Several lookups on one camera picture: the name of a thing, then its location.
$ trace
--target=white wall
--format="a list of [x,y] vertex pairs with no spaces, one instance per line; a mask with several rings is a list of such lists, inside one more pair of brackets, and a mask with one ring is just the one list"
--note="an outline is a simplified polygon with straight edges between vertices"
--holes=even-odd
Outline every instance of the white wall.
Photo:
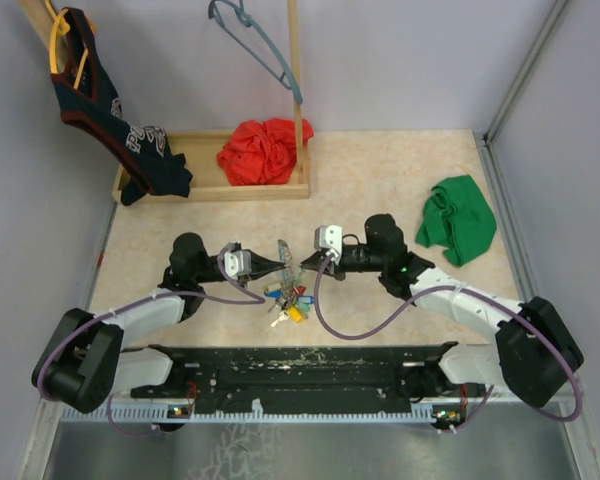
[[18,4],[0,2],[0,480],[29,435],[33,366],[59,316],[85,301],[114,170],[60,123],[46,51]]
[[[100,27],[101,56],[122,91],[123,106],[136,121],[187,131],[291,116],[290,93],[208,20],[208,1],[72,3]],[[286,3],[245,0],[247,11],[288,58]],[[552,1],[298,4],[304,112],[317,129],[482,132]],[[227,23],[236,26],[232,11],[219,6]],[[236,28],[254,48],[267,53],[256,32]]]
[[600,429],[600,0],[572,2],[496,153],[540,293],[584,353]]

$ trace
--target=beige floor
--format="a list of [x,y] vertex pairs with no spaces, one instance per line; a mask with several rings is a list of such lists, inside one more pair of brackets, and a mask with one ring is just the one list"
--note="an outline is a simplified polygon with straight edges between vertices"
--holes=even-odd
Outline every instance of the beige floor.
[[[489,198],[473,136],[468,130],[319,133],[310,141],[312,194],[308,200],[229,203],[168,203],[119,207],[92,302],[103,310],[148,294],[161,280],[173,240],[183,232],[199,233],[210,254],[227,242],[277,259],[277,239],[286,239],[294,260],[313,252],[314,229],[342,225],[364,238],[364,221],[391,213],[405,241],[419,255],[450,275],[498,295],[515,298],[516,289],[499,233],[491,249],[457,269],[442,249],[413,241],[430,188],[448,176],[469,173]],[[305,274],[312,289],[313,273]],[[253,282],[262,293],[275,275]],[[328,322],[346,333],[367,331],[399,305],[374,274],[349,275],[344,283],[325,279],[321,305]],[[205,285],[207,293],[239,298],[226,284]],[[283,322],[270,304],[235,307],[205,301],[191,319],[154,332],[142,343],[170,346],[342,345],[323,330],[313,312],[301,324]],[[391,326],[356,345],[421,345],[449,340],[484,343],[477,334],[434,312],[410,307]]]

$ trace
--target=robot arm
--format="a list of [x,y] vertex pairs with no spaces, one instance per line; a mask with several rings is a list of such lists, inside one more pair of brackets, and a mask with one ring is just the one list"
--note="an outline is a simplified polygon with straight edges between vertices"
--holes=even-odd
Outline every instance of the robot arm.
[[115,313],[110,318],[77,335],[42,372],[58,346],[98,316],[78,308],[65,313],[34,369],[33,385],[38,385],[42,373],[47,393],[82,413],[92,412],[112,393],[161,385],[172,370],[173,359],[160,347],[127,351],[130,345],[154,330],[191,317],[204,300],[201,283],[228,277],[244,285],[285,268],[281,262],[243,250],[240,244],[233,244],[219,261],[217,256],[207,254],[202,239],[194,233],[175,240],[169,261],[152,299],[111,310]]
[[[555,357],[510,315],[484,300],[462,294],[466,284],[408,251],[391,215],[370,217],[365,234],[366,244],[350,245],[343,242],[346,236],[341,227],[318,228],[318,251],[302,262],[302,268],[318,271],[329,256],[331,262],[325,273],[336,280],[344,280],[351,272],[380,273],[378,279],[389,294],[405,301],[417,298],[415,305],[435,310],[482,335],[488,345],[458,344],[440,359],[438,366],[452,384],[506,386],[525,403],[539,408],[567,381]],[[421,292],[441,285],[451,287],[419,297]],[[573,371],[582,365],[582,353],[551,303],[540,297],[523,303],[471,290],[526,318]]]

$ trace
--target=white cable tray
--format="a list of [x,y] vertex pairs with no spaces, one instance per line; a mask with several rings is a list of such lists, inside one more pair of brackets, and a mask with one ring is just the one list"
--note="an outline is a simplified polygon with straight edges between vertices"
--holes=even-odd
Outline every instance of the white cable tray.
[[[251,413],[193,414],[189,418],[168,418],[174,407],[183,404],[167,403],[114,403],[111,405],[113,420],[116,423],[433,423],[433,407],[428,404],[411,405],[411,413],[376,414],[297,414],[278,415],[263,413],[259,402],[254,402]],[[100,406],[89,414],[83,414],[71,407],[65,407],[60,419],[62,422],[108,422],[107,408]]]

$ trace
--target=cable tie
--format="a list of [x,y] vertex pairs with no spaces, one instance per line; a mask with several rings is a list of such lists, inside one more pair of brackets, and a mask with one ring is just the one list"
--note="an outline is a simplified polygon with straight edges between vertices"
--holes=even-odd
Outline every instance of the cable tie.
[[456,285],[456,288],[449,295],[449,303],[451,304],[451,315],[453,316],[454,321],[458,321],[458,313],[456,310],[456,298],[458,295],[467,287],[467,283],[460,282]]

